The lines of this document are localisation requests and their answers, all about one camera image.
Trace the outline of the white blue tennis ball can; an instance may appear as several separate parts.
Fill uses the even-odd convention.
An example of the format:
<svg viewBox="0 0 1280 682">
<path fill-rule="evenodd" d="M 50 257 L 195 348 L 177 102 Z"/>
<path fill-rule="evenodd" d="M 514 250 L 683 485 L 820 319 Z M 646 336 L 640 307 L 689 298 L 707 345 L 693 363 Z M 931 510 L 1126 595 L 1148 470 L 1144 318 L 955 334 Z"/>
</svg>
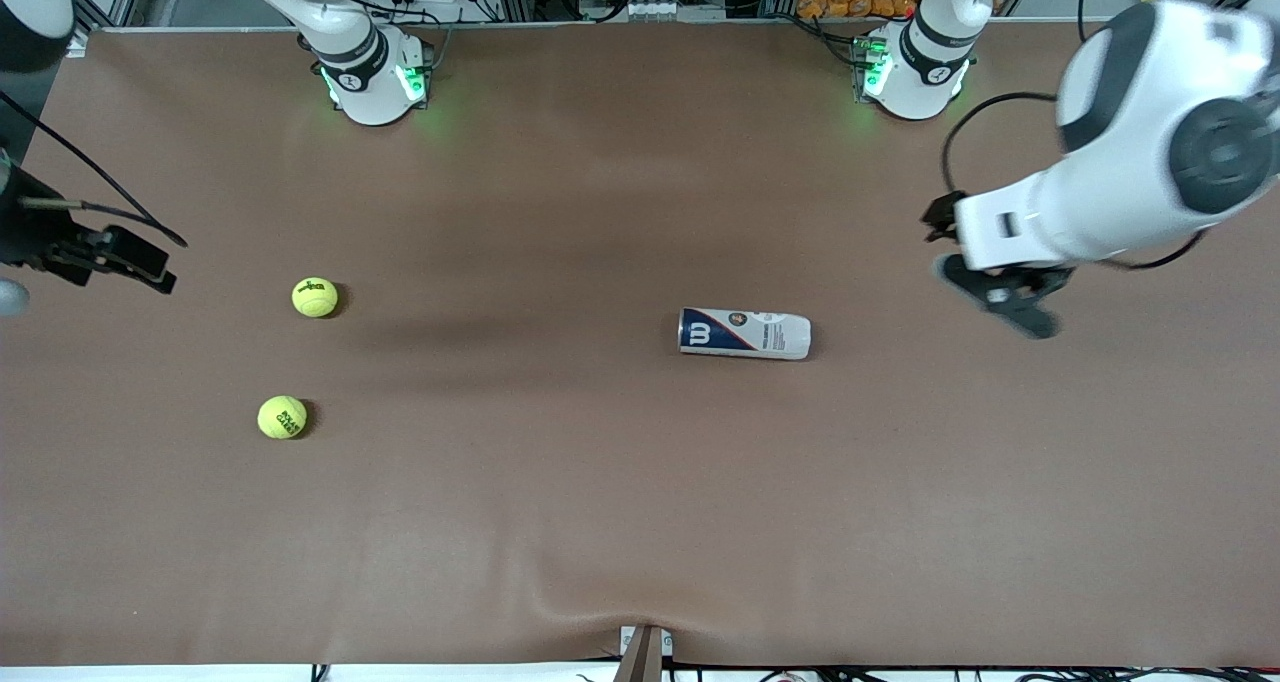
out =
<svg viewBox="0 0 1280 682">
<path fill-rule="evenodd" d="M 682 354 L 753 360 L 806 360 L 812 322 L 796 313 L 685 307 L 678 313 Z"/>
</svg>

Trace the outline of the yellow tennis ball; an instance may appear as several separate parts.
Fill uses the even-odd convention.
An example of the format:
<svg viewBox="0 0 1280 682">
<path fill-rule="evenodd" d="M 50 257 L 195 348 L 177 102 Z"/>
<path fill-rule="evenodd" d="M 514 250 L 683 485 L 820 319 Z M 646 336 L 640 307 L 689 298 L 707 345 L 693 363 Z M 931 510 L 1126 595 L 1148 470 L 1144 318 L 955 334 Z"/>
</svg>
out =
<svg viewBox="0 0 1280 682">
<path fill-rule="evenodd" d="M 307 319 L 325 319 L 338 308 L 340 293 L 328 278 L 307 276 L 292 287 L 291 303 Z"/>
<path fill-rule="evenodd" d="M 260 406 L 256 424 L 269 439 L 294 439 L 308 424 L 308 409 L 293 395 L 274 395 Z"/>
</svg>

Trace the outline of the brown table mat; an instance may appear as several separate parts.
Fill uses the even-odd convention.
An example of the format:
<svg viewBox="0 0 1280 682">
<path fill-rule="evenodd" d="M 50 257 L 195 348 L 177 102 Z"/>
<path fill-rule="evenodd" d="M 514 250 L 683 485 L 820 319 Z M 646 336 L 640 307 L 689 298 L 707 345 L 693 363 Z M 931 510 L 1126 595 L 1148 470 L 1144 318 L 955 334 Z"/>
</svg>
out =
<svg viewBox="0 0 1280 682">
<path fill-rule="evenodd" d="M 1030 340 L 919 221 L 987 95 L 851 97 L 782 23 L 460 29 L 425 111 L 289 32 L 99 32 L 45 122 L 189 246 L 172 296 L 18 269 L 0 665 L 493 663 L 669 630 L 719 665 L 1280 667 L 1280 189 Z M 302 278 L 340 303 L 307 319 Z M 806 360 L 682 354 L 685 307 Z M 308 409 L 269 439 L 264 400 Z"/>
</svg>

